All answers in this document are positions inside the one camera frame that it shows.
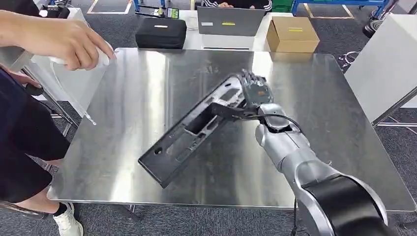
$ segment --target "blue metal frame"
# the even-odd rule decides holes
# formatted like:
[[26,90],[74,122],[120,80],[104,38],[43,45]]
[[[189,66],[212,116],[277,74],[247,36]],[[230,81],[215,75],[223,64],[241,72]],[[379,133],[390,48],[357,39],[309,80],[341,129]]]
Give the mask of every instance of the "blue metal frame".
[[377,6],[378,10],[375,12],[374,17],[379,18],[383,9],[389,3],[389,0],[333,0],[333,1],[294,0],[293,7],[291,9],[291,13],[293,15],[296,15],[297,7],[298,7],[298,4],[300,3]]
[[[133,0],[133,3],[135,4],[135,11],[139,12],[139,0]],[[161,0],[161,6],[165,7],[165,0]]]

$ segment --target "yellow label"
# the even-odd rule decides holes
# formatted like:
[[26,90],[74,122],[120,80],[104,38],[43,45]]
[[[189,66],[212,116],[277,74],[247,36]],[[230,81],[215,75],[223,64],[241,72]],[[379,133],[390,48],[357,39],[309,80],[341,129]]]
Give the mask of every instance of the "yellow label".
[[233,23],[233,22],[223,22],[222,25],[224,25],[224,26],[234,26],[236,24]]
[[302,32],[302,28],[288,28],[289,32]]

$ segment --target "sock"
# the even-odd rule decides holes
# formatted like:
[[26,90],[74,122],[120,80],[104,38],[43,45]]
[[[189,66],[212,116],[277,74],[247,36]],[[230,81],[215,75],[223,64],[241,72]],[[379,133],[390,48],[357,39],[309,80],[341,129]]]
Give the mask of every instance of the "sock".
[[67,209],[66,205],[65,205],[65,204],[60,203],[60,206],[59,206],[59,208],[58,208],[57,212],[55,212],[53,215],[54,215],[54,216],[59,216],[59,215],[61,215],[62,213],[64,213],[64,212],[66,211],[66,209]]

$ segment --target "floor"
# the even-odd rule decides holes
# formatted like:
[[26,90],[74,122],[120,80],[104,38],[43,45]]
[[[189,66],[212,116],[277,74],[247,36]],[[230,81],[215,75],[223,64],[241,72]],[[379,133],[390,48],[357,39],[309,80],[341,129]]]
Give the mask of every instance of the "floor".
[[[99,0],[93,11],[123,11],[126,0]],[[75,7],[87,12],[91,0],[73,0]],[[145,4],[158,5],[159,0],[145,0]],[[186,0],[172,0],[174,7],[188,9]],[[342,6],[310,5],[314,16],[346,16]],[[361,11],[357,6],[348,6],[354,19],[311,19],[320,37],[318,53],[339,56],[347,51],[358,51],[367,42],[361,33],[371,7]],[[397,13],[404,13],[396,8]],[[308,16],[301,4],[298,16]],[[114,48],[135,47],[134,32],[138,27],[139,16],[133,14],[133,7],[124,14],[88,14],[87,21]],[[63,103],[73,113],[72,108]],[[393,117],[399,121],[417,121],[417,110],[400,109]],[[65,122],[56,119],[57,126],[64,128]],[[398,172],[402,176],[411,195],[417,200],[417,135],[405,128],[376,128]],[[75,129],[71,129],[71,140]],[[289,236],[292,227],[292,212],[260,209],[195,208],[168,206],[136,206],[135,214],[129,214],[125,206],[78,204],[77,217],[85,227],[87,236],[107,235],[146,235],[146,236]],[[415,236],[417,230],[405,230],[398,225],[401,222],[417,220],[417,213],[392,214],[390,226],[400,236]],[[2,236],[56,236],[57,227],[52,218],[34,221],[15,213],[0,211],[0,235]]]

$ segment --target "laptop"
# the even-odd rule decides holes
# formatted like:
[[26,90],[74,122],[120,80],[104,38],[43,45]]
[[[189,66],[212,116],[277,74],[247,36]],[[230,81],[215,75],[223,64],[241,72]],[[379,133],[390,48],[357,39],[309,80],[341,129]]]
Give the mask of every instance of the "laptop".
[[200,34],[255,36],[265,15],[263,9],[197,7]]

